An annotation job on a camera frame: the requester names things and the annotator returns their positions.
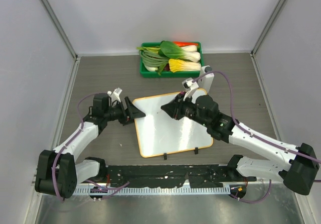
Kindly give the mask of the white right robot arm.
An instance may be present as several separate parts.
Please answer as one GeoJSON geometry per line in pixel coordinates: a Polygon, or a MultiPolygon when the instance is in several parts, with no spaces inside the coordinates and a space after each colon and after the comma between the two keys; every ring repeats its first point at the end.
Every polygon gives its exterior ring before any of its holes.
{"type": "Polygon", "coordinates": [[[201,95],[193,102],[180,92],[160,108],[172,119],[187,117],[204,126],[215,140],[249,149],[265,158],[254,160],[245,156],[233,157],[230,160],[232,165],[226,169],[230,180],[260,177],[281,181],[295,193],[310,194],[319,171],[319,161],[311,145],[287,144],[261,134],[220,112],[219,105],[209,95],[201,95]]]}

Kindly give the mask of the orange-framed whiteboard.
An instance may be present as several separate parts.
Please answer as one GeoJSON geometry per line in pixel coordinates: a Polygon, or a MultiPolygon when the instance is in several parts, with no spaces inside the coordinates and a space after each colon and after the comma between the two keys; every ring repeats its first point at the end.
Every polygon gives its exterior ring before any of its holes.
{"type": "Polygon", "coordinates": [[[140,155],[144,158],[208,148],[214,139],[206,128],[186,117],[170,118],[161,106],[169,103],[178,92],[137,98],[133,105],[145,113],[134,120],[140,155]]]}

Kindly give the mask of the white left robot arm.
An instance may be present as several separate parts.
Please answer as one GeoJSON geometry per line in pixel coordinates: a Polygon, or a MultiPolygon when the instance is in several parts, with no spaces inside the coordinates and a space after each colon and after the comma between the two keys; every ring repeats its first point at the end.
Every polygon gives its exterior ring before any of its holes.
{"type": "Polygon", "coordinates": [[[88,157],[77,164],[85,148],[112,121],[128,125],[145,113],[133,105],[128,97],[122,102],[117,90],[92,94],[93,104],[88,114],[81,117],[75,132],[52,150],[43,150],[38,158],[35,191],[56,196],[63,201],[70,198],[78,184],[87,180],[102,183],[107,177],[105,160],[88,157]]]}

